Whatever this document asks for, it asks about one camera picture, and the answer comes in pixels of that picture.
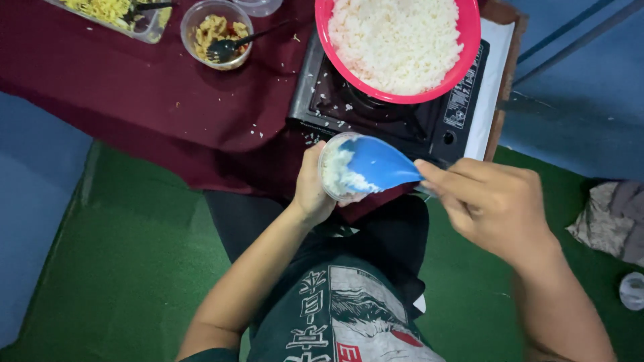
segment portable gas stove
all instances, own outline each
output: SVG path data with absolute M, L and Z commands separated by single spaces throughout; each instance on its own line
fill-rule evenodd
M 465 154 L 489 43 L 481 40 L 467 75 L 447 94 L 422 104 L 393 104 L 359 91 L 327 58 L 317 32 L 308 41 L 287 124 L 328 140 L 342 132 L 371 135 L 412 160 L 447 168 Z

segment blue rice paddle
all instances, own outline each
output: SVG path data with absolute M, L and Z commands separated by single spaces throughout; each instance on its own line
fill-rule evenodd
M 354 152 L 347 165 L 350 170 L 381 189 L 424 180 L 407 156 L 379 138 L 360 135 L 341 144 L 340 149 Z

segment black t-shirt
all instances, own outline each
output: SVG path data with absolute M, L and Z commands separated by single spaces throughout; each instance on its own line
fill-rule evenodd
M 249 362 L 444 361 L 375 267 L 347 254 L 311 261 L 303 262 L 313 268 L 274 289 L 275 302 L 252 331 Z M 213 348 L 182 362 L 237 360 L 237 351 Z

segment left hand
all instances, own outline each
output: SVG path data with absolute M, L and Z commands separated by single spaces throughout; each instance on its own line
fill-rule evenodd
M 297 208 L 311 226 L 325 221 L 336 207 L 336 201 L 324 191 L 322 180 L 317 174 L 317 161 L 325 144 L 327 143 L 320 141 L 304 152 L 295 197 L 291 202 L 291 206 Z

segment maroon tablecloth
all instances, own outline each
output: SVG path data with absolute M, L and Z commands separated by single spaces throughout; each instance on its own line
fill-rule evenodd
M 199 63 L 181 42 L 181 18 L 195 2 L 181 0 L 161 41 L 145 44 L 43 0 L 0 1 L 0 90 L 191 187 L 292 195 L 307 146 L 285 116 L 313 0 L 285 0 L 274 15 L 252 18 L 255 29 L 297 21 L 256 41 L 247 64 L 228 72 Z M 372 195 L 343 214 L 355 220 L 401 193 Z

